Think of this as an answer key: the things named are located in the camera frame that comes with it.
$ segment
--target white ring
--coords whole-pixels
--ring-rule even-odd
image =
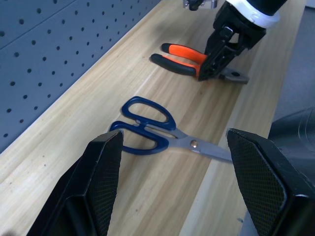
[[[226,0],[232,4],[246,19],[262,28],[270,28],[280,20],[277,11],[273,16],[268,16],[254,8],[247,0]]]

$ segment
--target scissor pivot screw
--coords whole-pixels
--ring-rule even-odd
[[[193,147],[193,148],[196,148],[198,146],[198,142],[196,140],[192,140],[190,142],[190,145]]]

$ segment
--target gray floor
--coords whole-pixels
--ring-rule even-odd
[[[315,9],[305,8],[274,120],[315,106],[314,39]]]

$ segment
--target wooden table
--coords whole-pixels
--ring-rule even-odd
[[[200,83],[148,60],[164,42],[203,51],[213,31],[216,10],[190,12],[180,0],[163,0],[0,155],[0,235],[27,233],[88,142],[126,120],[120,108],[134,95],[166,107],[185,133],[222,147],[228,127],[267,137],[304,5],[287,2],[281,22],[234,60],[251,77],[241,86]],[[125,142],[150,145],[130,133]],[[108,235],[236,236],[245,211],[231,164],[176,148],[152,156],[123,153]]]

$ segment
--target pliers handle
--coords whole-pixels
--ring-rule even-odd
[[[207,55],[196,51],[192,48],[185,47],[178,44],[163,43],[161,49],[165,53],[169,53],[182,58],[190,59],[197,64],[189,64],[170,58],[168,56],[162,56],[160,54],[151,55],[151,61],[155,64],[172,71],[177,74],[199,76],[200,67],[206,60]]]

